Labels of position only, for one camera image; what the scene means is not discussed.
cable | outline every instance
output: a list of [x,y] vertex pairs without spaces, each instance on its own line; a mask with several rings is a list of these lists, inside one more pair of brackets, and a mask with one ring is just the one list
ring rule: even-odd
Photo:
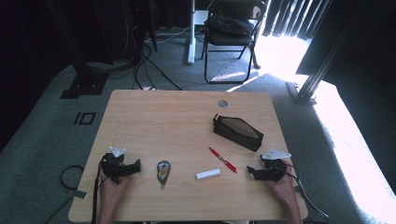
[[[182,89],[171,79],[171,78],[169,78],[150,58],[149,58],[149,56],[151,55],[151,53],[152,53],[152,50],[151,50],[151,47],[150,46],[148,46],[146,43],[144,43],[144,46],[145,47],[147,47],[148,48],[148,56],[146,56],[143,52],[141,53],[141,55],[143,56],[143,58],[144,58],[144,60],[142,60],[141,62],[140,62],[140,64],[136,67],[136,69],[134,70],[134,83],[133,83],[133,85],[132,85],[132,90],[134,89],[134,84],[135,83],[137,83],[137,85],[139,86],[139,88],[140,88],[140,90],[143,90],[143,87],[142,87],[142,85],[140,84],[140,82],[139,82],[139,80],[138,80],[138,78],[137,78],[137,73],[138,73],[138,71],[139,71],[139,69],[140,69],[140,66],[142,66],[142,64],[144,63],[145,64],[145,67],[146,67],[146,61],[149,61],[152,65],[154,65],[154,67],[158,70],[158,71],[160,71],[161,72],[161,74],[168,80],[168,81],[170,81],[175,87],[177,87],[180,91],[182,91]],[[151,80],[151,78],[149,77],[149,72],[148,72],[148,70],[147,70],[147,67],[146,67],[146,74],[147,74],[147,76],[148,76],[148,79],[149,79],[149,81],[150,81],[150,83],[151,83],[151,85],[153,86],[153,88],[156,90],[157,88],[155,88],[155,86],[154,86],[154,84],[153,84],[153,82],[152,82],[152,80]]]
[[126,41],[125,41],[125,49],[124,52],[122,53],[122,59],[125,56],[126,50],[128,49],[128,45],[129,45],[129,22],[128,22],[128,16],[127,16],[127,12],[126,12],[126,7],[125,7],[125,2],[124,0],[121,1],[122,3],[122,9],[124,11],[124,15],[125,15],[125,25],[126,25]]
[[[290,165],[290,166],[293,167],[294,170],[296,170],[298,174],[300,173],[300,171],[298,171],[298,169],[296,169],[294,166],[292,166],[292,165]],[[298,184],[298,186],[299,186],[299,188],[300,188],[301,195],[303,196],[304,200],[305,200],[306,202],[308,202],[309,205],[311,205],[311,207],[314,208],[321,216],[323,216],[323,217],[326,218],[326,222],[325,222],[325,223],[327,223],[327,224],[330,223],[329,216],[328,216],[327,214],[325,214],[324,212],[322,212],[320,209],[318,209],[318,208],[309,200],[308,196],[307,196],[306,193],[305,193],[305,189],[304,189],[303,182],[301,181],[301,179],[300,179],[298,176],[292,175],[292,174],[286,172],[285,170],[280,169],[280,168],[278,168],[278,167],[276,167],[276,166],[273,166],[272,168],[275,168],[275,169],[277,169],[278,171],[280,171],[280,172],[282,172],[282,173],[284,173],[284,174],[286,174],[286,175],[291,176],[291,177],[297,182],[297,184]],[[306,222],[306,223],[323,223],[323,222],[316,222],[316,221],[312,221],[312,220],[311,220],[310,222]]]
[[65,207],[65,206],[67,206],[67,204],[70,202],[70,201],[72,201],[72,199],[73,199],[73,197],[69,197],[68,199],[66,199],[65,201],[64,201],[64,203],[58,208],[58,210],[56,210],[56,212],[54,212],[53,214],[52,214],[52,216],[50,216],[49,217],[49,219],[47,219],[47,221],[44,223],[44,224],[48,224],[48,223],[50,223],[50,221]]
[[98,173],[96,174],[95,184],[93,185],[93,203],[92,203],[92,220],[91,224],[96,223],[96,206],[98,204],[99,176],[102,168],[102,160],[98,164]]
[[285,165],[288,165],[288,166],[292,167],[294,169],[294,171],[296,171],[297,176],[299,176],[299,178],[301,179],[302,175],[301,175],[300,170],[297,169],[297,167],[295,167],[293,165],[290,165],[290,164],[285,164]]
[[191,28],[191,27],[189,26],[189,27],[185,28],[184,30],[182,30],[181,32],[179,32],[179,33],[177,33],[177,34],[157,34],[157,35],[155,35],[156,37],[159,37],[159,36],[161,36],[161,35],[170,35],[170,37],[168,37],[167,39],[165,39],[165,40],[163,40],[163,41],[160,41],[160,42],[157,42],[157,43],[158,43],[158,44],[165,43],[166,41],[168,41],[168,40],[170,40],[170,39],[172,39],[172,38],[174,38],[174,37],[176,37],[176,36],[183,35],[184,32],[185,32],[186,30],[190,29],[190,28]]
[[[68,166],[68,167],[66,167],[66,168],[64,168],[64,169],[62,170],[59,179],[60,179],[60,181],[61,181],[62,186],[64,186],[66,189],[75,190],[75,189],[77,189],[77,187],[70,187],[70,186],[68,186],[68,185],[66,185],[66,184],[64,183],[64,173],[66,173],[66,171],[68,171],[68,170],[70,170],[70,169],[72,169],[72,168],[78,168],[78,169],[81,170],[81,172],[84,171],[84,168],[82,168],[82,166],[79,166],[79,165],[71,165],[71,166]],[[73,196],[69,196],[66,200],[64,200],[64,203],[63,203],[54,213],[52,213],[52,215],[47,219],[47,221],[45,222],[45,224],[50,223],[50,222],[52,221],[52,219],[53,219],[53,218],[54,218],[65,206],[67,206],[67,204],[70,203],[70,201],[72,201],[72,199],[73,199]]]
[[[146,46],[147,48],[149,48],[149,50],[150,50],[150,52],[151,52],[151,48],[150,48],[147,44],[145,44],[145,46]],[[163,74],[163,76],[164,76],[166,79],[168,79],[168,81],[170,81],[174,86],[176,86],[180,91],[182,91],[182,89],[181,89],[174,81],[172,81],[172,79],[169,78],[169,77],[163,72],[163,70],[161,70],[161,69],[160,69],[149,57],[147,57],[144,53],[142,53],[142,55],[143,55],[143,57],[145,57],[152,65],[154,65],[154,66],[158,69],[158,71],[160,71],[161,74]]]
[[80,166],[80,165],[71,165],[71,166],[66,167],[66,168],[61,172],[61,175],[60,175],[60,177],[59,177],[59,179],[61,180],[62,186],[64,186],[66,189],[77,189],[77,187],[70,187],[70,186],[68,186],[68,185],[66,185],[66,184],[64,183],[64,173],[66,173],[66,171],[68,171],[68,170],[70,170],[70,169],[73,169],[73,168],[78,168],[78,169],[81,170],[81,172],[84,171],[84,168],[82,168],[82,166]]

wrist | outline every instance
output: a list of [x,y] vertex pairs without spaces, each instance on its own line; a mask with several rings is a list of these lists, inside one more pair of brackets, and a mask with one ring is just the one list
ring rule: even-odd
[[297,203],[297,200],[282,202],[283,206],[286,210],[286,220],[288,224],[302,224],[303,220],[300,214],[300,207]]
[[100,210],[97,224],[112,224],[114,222],[114,212],[113,208],[104,208]]

red pen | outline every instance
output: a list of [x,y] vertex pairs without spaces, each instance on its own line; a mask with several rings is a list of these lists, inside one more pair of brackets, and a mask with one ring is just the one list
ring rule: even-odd
[[224,160],[222,156],[220,156],[220,154],[214,148],[210,147],[209,150],[212,151],[212,153],[215,154],[215,156],[217,156],[221,161],[223,161],[224,164],[228,166],[228,168],[230,168],[233,172],[236,172],[236,168],[228,161]]

black cable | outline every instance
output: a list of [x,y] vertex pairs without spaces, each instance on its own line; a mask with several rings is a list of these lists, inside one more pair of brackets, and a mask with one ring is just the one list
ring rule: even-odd
[[78,187],[78,186],[76,186],[76,187],[70,187],[70,186],[68,186],[68,185],[66,185],[66,184],[64,183],[64,173],[66,173],[68,170],[73,169],[73,168],[78,168],[78,169],[81,170],[81,172],[84,171],[84,168],[82,168],[82,166],[80,166],[80,165],[71,165],[71,166],[66,167],[66,168],[61,172],[61,175],[59,176],[59,179],[61,180],[62,186],[64,186],[66,189],[77,189],[77,187]]
[[174,82],[172,81],[171,78],[169,78],[164,72],[163,70],[161,70],[149,57],[147,57],[144,53],[142,53],[143,57],[145,57],[152,65],[155,66],[155,68],[158,69],[158,71],[161,72],[161,74],[163,74],[163,76],[168,79],[168,81],[170,81],[174,86],[176,86],[180,91],[182,91],[182,89]]
[[306,193],[305,193],[305,189],[304,189],[303,182],[301,181],[301,179],[300,179],[298,176],[292,175],[292,174],[286,172],[285,170],[279,169],[279,168],[276,167],[276,166],[273,166],[272,168],[275,168],[275,169],[277,169],[278,171],[280,171],[280,172],[282,172],[282,173],[284,173],[284,174],[286,174],[286,175],[291,176],[291,177],[297,182],[297,184],[298,184],[298,186],[299,186],[299,188],[300,188],[301,195],[303,196],[304,200],[305,200],[306,202],[308,202],[308,204],[309,204],[312,208],[314,208],[321,216],[323,216],[323,217],[326,218],[326,222],[325,222],[325,223],[327,223],[327,224],[330,223],[329,216],[328,216],[326,213],[322,212],[320,209],[318,209],[318,208],[309,200],[308,196],[307,196]]
[[100,188],[102,186],[103,182],[105,182],[105,180],[107,180],[107,179],[108,179],[108,176],[106,176],[106,178],[104,180],[102,180],[102,182],[100,182],[98,188]]
[[112,73],[112,72],[127,71],[127,70],[129,70],[129,69],[134,67],[134,63],[133,62],[129,62],[129,63],[123,64],[123,65],[120,65],[118,67],[111,67],[111,68],[99,68],[99,67],[95,67],[93,65],[89,65],[89,67],[94,72],[108,72],[108,73]]
[[[152,53],[151,48],[148,47],[148,50],[149,50],[148,55],[151,55],[151,53]],[[151,83],[151,86],[154,88],[154,90],[157,90],[157,88],[155,87],[154,83],[152,82],[152,80],[151,80],[151,78],[149,76],[149,70],[148,70],[148,67],[147,67],[146,63],[145,63],[145,70],[146,70],[146,76],[148,77],[148,81]]]
[[72,201],[72,199],[73,199],[73,197],[69,197],[68,199],[66,199],[65,201],[64,201],[64,203],[58,208],[58,210],[56,210],[56,212],[54,212],[53,214],[52,214],[52,216],[50,216],[50,218],[49,219],[47,219],[47,221],[44,223],[44,224],[48,224],[48,223],[50,223],[50,221],[65,207],[65,206],[67,206],[67,204],[70,202],[70,201]]
[[147,59],[144,60],[140,60],[139,65],[136,67],[136,69],[134,70],[134,83],[132,84],[132,90],[134,90],[134,84],[137,83],[137,85],[139,86],[140,90],[143,90],[142,85],[140,85],[139,80],[137,79],[137,72],[139,71],[140,66],[142,66],[143,63],[146,62]]
[[300,170],[297,167],[295,167],[293,165],[290,165],[290,164],[285,164],[285,165],[292,167],[294,169],[294,171],[296,171],[296,174],[297,174],[298,178],[301,179],[302,174],[301,174]]
[[[70,187],[70,186],[68,186],[68,185],[66,185],[66,184],[64,183],[64,173],[66,173],[66,171],[68,171],[68,170],[70,170],[70,169],[72,169],[72,168],[78,168],[78,169],[81,170],[81,172],[84,171],[84,168],[82,168],[82,166],[79,166],[79,165],[71,165],[71,166],[68,166],[68,167],[66,167],[66,168],[64,168],[64,169],[62,170],[59,179],[60,179],[60,181],[61,181],[62,186],[64,186],[66,189],[75,190],[75,189],[77,189],[77,187]],[[63,203],[54,213],[52,213],[52,215],[47,219],[47,221],[46,221],[44,224],[50,223],[50,221],[51,221],[51,220],[52,220],[52,219],[53,219],[53,218],[65,207],[65,206],[67,206],[67,204],[70,203],[70,201],[72,201],[72,199],[73,199],[73,197],[69,197],[69,198],[67,198],[66,200],[64,200],[64,203]]]
[[108,77],[107,80],[119,79],[119,78],[122,78],[122,77],[126,77],[126,76],[128,76],[128,75],[130,75],[130,74],[132,74],[132,71],[127,72],[127,73],[125,73],[124,75],[121,75],[121,76],[119,76],[119,77]]
[[99,176],[102,168],[102,161],[98,164],[98,173],[96,174],[95,184],[93,185],[93,203],[92,203],[92,220],[91,224],[96,223],[96,206],[98,204]]
[[125,31],[126,31],[125,49],[124,49],[124,52],[122,53],[122,57],[121,57],[123,59],[124,56],[125,56],[126,50],[128,49],[128,45],[129,45],[129,22],[128,22],[129,21],[129,16],[128,16],[128,10],[127,10],[127,8],[125,6],[125,4],[126,4],[125,0],[121,0],[121,3],[122,3],[122,9],[124,11],[125,26],[126,26],[126,28],[125,28]]
[[328,222],[321,222],[321,221],[314,221],[312,220],[312,218],[310,216],[306,217],[305,219],[303,219],[303,223],[309,224],[328,224]]

sunlight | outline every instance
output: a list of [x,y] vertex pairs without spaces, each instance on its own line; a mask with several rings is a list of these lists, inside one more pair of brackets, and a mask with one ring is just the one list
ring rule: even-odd
[[245,76],[246,74],[243,72],[239,73],[232,73],[232,74],[225,74],[225,75],[220,75],[213,77],[212,81],[222,81],[223,79],[228,79],[230,77],[240,77],[240,76]]
[[322,81],[317,91],[320,97],[314,108],[331,138],[334,154],[361,214],[376,223],[395,223],[396,196],[341,98],[334,97],[338,95],[336,88]]
[[260,36],[255,52],[261,71],[285,80],[294,76],[309,43],[295,36]]
[[241,88],[241,87],[247,85],[248,83],[250,83],[250,82],[252,82],[252,81],[256,80],[257,78],[262,77],[262,76],[264,76],[264,75],[265,75],[265,74],[259,74],[259,75],[256,76],[256,77],[252,77],[252,78],[248,79],[246,82],[244,82],[243,84],[241,84],[241,85],[239,85],[239,86],[232,87],[232,88],[230,88],[230,89],[227,90],[227,91],[236,91],[236,90],[238,90],[239,88]]

